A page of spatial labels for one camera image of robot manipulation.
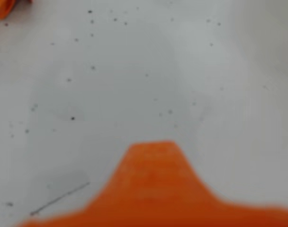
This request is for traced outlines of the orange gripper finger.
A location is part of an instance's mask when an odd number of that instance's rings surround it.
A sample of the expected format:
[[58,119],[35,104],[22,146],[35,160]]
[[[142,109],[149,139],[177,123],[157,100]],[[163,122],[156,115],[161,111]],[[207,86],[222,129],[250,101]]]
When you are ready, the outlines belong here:
[[129,147],[87,207],[26,227],[288,227],[288,210],[217,198],[171,141]]

